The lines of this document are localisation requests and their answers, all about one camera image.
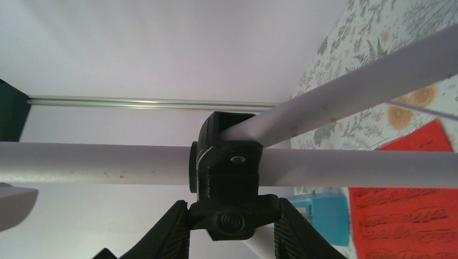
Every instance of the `red paper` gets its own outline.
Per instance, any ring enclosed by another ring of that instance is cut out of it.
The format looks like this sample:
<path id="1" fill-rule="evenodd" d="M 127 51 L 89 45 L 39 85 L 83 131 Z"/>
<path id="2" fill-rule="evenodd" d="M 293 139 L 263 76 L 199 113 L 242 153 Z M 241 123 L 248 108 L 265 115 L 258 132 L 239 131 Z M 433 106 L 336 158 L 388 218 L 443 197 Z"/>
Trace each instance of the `red paper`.
<path id="1" fill-rule="evenodd" d="M 453 151 L 437 121 L 380 150 Z M 350 188 L 349 194 L 359 259 L 458 259 L 458 190 Z"/>

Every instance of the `blue plastic container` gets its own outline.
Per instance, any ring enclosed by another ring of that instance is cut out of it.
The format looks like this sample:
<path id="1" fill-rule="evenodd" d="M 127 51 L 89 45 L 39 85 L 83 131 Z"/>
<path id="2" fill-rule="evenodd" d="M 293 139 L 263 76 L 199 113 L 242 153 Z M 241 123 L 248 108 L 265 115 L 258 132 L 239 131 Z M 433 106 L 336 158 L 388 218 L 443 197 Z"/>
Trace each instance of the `blue plastic container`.
<path id="1" fill-rule="evenodd" d="M 335 246 L 348 246 L 350 220 L 347 199 L 337 193 L 301 194 L 286 197 L 312 226 Z"/>

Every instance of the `black object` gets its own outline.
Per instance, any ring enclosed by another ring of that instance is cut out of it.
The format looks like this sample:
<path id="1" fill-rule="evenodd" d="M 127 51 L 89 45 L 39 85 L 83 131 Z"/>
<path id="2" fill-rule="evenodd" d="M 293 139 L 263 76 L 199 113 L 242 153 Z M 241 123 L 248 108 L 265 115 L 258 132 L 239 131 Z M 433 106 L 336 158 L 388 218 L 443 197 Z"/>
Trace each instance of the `black object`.
<path id="1" fill-rule="evenodd" d="M 227 141 L 223 130 L 254 114 L 213 113 L 190 153 L 190 191 L 198 201 L 177 201 L 120 259 L 186 259 L 190 231 L 206 229 L 212 240 L 246 240 L 275 223 L 277 259 L 344 259 L 286 199 L 258 195 L 262 145 Z M 117 259 L 108 249 L 94 259 Z"/>
<path id="2" fill-rule="evenodd" d="M 0 79 L 0 141 L 18 142 L 30 111 L 29 97 Z"/>

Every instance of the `floral pattern fabric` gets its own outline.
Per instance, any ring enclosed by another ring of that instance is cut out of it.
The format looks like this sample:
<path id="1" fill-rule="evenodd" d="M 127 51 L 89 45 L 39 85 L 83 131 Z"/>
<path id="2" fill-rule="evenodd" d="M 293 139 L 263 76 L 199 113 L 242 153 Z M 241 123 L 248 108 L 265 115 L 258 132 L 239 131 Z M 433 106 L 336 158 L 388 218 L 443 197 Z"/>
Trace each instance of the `floral pattern fabric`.
<path id="1" fill-rule="evenodd" d="M 319 48 L 291 97 L 458 23 L 458 0 L 350 0 L 342 17 Z M 451 77 L 395 99 L 448 114 L 458 114 L 458 77 Z M 434 116 L 380 104 L 291 140 L 299 149 L 374 150 L 436 119 Z M 458 150 L 458 123 L 440 119 Z M 297 187 L 309 193 L 318 187 Z M 354 246 L 338 248 L 356 258 Z"/>

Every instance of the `teal container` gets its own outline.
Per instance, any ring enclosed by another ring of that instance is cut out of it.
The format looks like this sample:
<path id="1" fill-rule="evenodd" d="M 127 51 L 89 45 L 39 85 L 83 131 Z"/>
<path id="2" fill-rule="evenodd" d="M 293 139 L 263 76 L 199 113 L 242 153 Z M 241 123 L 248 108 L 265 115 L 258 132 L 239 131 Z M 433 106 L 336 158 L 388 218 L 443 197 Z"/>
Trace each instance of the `teal container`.
<path id="1" fill-rule="evenodd" d="M 347 199 L 338 193 L 300 194 L 286 197 L 326 241 L 346 247 L 350 239 Z"/>

